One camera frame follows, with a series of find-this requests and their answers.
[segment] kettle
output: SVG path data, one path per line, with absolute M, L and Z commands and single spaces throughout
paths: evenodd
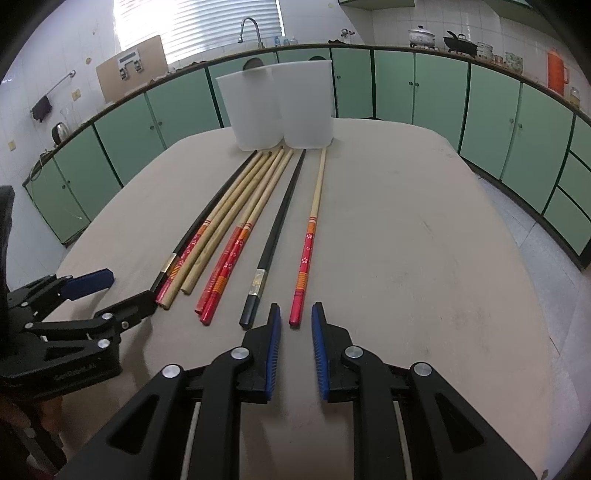
M 59 122 L 56 126 L 51 129 L 51 137 L 56 143 L 56 146 L 61 144 L 66 138 L 70 136 L 70 129 L 63 122 Z

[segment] floor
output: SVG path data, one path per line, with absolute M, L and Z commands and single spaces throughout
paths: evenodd
M 532 217 L 479 182 L 519 246 L 548 326 L 554 408 L 546 468 L 552 479 L 591 423 L 591 268 L 581 273 Z

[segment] window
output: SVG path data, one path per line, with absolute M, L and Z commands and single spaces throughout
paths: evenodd
M 160 35 L 169 64 L 236 43 L 244 17 L 256 20 L 262 38 L 283 30 L 278 0 L 115 0 L 113 13 L 122 50 Z M 243 38 L 256 39 L 252 22 Z

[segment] green cabinet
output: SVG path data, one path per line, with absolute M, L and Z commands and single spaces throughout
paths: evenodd
M 501 181 L 540 213 L 564 160 L 572 119 L 568 108 L 523 85 L 517 127 Z
M 447 138 L 457 150 L 466 106 L 468 64 L 436 55 L 415 55 L 413 125 Z
M 580 255 L 591 238 L 591 222 L 560 189 L 556 189 L 544 217 Z
M 577 117 L 574 123 L 570 150 L 591 167 L 591 126 L 581 117 Z
M 244 64 L 248 60 L 254 58 L 261 59 L 264 65 L 273 65 L 277 63 L 277 57 L 275 53 L 268 52 L 261 53 L 260 55 L 251 55 L 249 57 L 242 57 L 235 60 L 224 61 L 216 65 L 212 65 L 211 67 L 207 67 L 209 69 L 209 74 L 212 78 L 213 92 L 216 95 L 217 106 L 219 107 L 224 127 L 230 126 L 230 119 L 228 118 L 228 113 L 226 112 L 226 106 L 223 104 L 222 93 L 220 91 L 219 85 L 217 84 L 216 78 L 241 71 L 244 68 Z
M 123 185 L 164 151 L 144 95 L 125 102 L 95 123 Z
M 339 118 L 373 117 L 371 53 L 360 48 L 333 48 L 331 52 Z
M 61 243 L 66 243 L 90 223 L 53 159 L 33 175 L 26 189 Z
M 376 50 L 375 116 L 390 122 L 413 122 L 414 53 Z
M 572 154 L 564 164 L 558 183 L 589 216 L 591 216 L 591 170 Z
M 94 220 L 121 189 L 92 127 L 68 142 L 56 153 L 55 160 L 90 220 Z
M 220 128 L 205 69 L 163 83 L 147 96 L 167 147 L 190 135 Z
M 466 128 L 460 155 L 501 178 L 519 103 L 519 81 L 472 65 Z
M 322 57 L 324 60 L 330 60 L 330 50 L 328 48 L 297 48 L 295 50 L 277 51 L 279 63 L 289 61 L 307 61 L 313 57 Z

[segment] white plastic container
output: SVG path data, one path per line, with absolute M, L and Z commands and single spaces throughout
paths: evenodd
M 261 150 L 283 138 L 281 115 L 270 67 L 218 77 L 223 103 L 241 150 Z
M 330 60 L 272 66 L 285 143 L 323 148 L 333 139 L 333 84 Z

